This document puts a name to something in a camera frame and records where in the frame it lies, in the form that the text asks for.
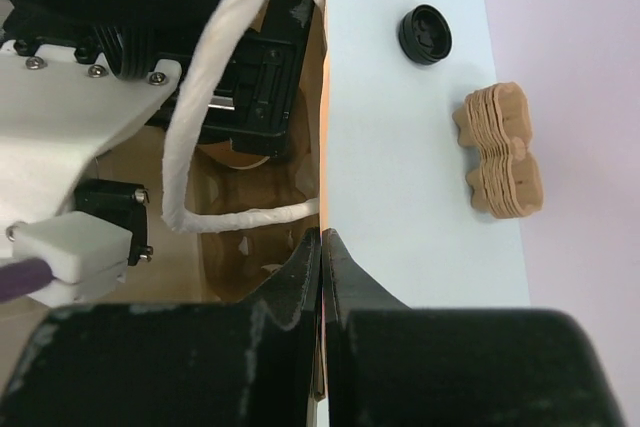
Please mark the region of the single brown pulp carrier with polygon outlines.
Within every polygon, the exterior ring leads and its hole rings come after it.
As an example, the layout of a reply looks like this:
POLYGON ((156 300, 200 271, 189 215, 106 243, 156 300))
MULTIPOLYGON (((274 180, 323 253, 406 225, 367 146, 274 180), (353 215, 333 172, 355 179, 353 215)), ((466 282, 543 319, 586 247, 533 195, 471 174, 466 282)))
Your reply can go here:
MULTIPOLYGON (((205 153, 201 173, 210 185, 210 215, 271 209, 302 203, 317 193, 309 147, 292 147, 287 155, 247 170, 233 169, 205 153)), ((292 255, 319 216, 254 229, 200 236, 203 299, 235 302, 254 291, 292 255)))

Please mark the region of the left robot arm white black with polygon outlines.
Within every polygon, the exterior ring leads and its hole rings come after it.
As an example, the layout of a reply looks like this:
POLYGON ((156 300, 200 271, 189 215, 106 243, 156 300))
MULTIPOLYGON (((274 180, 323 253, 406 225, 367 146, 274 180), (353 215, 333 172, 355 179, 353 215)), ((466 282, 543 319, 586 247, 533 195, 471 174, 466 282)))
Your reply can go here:
MULTIPOLYGON (((171 60, 188 68, 220 0, 9 0, 3 41, 22 57, 67 47, 79 64, 101 64, 116 78, 152 78, 171 60)), ((289 129, 309 39, 312 0, 267 0, 262 24, 247 28, 209 103, 200 144, 276 158, 289 129)))

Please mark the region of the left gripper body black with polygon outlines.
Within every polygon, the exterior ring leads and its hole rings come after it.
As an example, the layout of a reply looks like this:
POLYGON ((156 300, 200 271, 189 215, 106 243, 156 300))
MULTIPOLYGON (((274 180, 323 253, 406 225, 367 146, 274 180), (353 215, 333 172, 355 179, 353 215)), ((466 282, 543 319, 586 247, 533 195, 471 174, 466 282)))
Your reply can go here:
POLYGON ((268 0, 260 28, 245 31, 209 100, 199 144, 230 140, 236 152, 269 157, 286 151, 314 7, 268 0))

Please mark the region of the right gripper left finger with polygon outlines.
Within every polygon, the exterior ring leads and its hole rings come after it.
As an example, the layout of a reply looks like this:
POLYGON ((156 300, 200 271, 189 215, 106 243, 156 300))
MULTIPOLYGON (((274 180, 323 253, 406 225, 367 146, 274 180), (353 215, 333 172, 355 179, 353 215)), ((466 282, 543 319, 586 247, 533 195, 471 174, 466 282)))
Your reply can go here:
POLYGON ((311 426, 320 233, 236 303, 88 304, 37 326, 5 426, 311 426))

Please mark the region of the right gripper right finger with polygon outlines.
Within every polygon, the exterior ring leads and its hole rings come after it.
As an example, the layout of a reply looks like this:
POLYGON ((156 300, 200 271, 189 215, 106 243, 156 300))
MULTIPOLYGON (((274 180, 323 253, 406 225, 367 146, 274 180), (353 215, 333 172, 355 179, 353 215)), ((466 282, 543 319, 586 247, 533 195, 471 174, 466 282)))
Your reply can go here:
POLYGON ((620 426, 583 329, 554 310, 411 308, 322 235, 334 426, 620 426))

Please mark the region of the brown paper bag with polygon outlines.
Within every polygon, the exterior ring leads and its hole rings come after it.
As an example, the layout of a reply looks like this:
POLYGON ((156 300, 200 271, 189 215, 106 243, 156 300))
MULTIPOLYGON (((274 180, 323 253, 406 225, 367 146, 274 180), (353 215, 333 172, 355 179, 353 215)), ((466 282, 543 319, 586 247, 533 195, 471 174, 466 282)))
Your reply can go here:
POLYGON ((292 259, 318 222, 324 0, 223 0, 167 127, 162 214, 198 233, 218 280, 292 259))

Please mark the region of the brown paper coffee cup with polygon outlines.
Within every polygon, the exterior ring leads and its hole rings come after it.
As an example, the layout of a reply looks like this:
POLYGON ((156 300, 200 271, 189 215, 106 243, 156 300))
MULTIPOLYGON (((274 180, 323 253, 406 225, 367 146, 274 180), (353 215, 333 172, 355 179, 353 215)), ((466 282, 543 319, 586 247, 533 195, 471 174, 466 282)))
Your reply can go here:
POLYGON ((266 163, 270 157, 236 152, 230 140, 214 144, 199 144, 198 149, 215 162, 235 170, 249 170, 266 163))

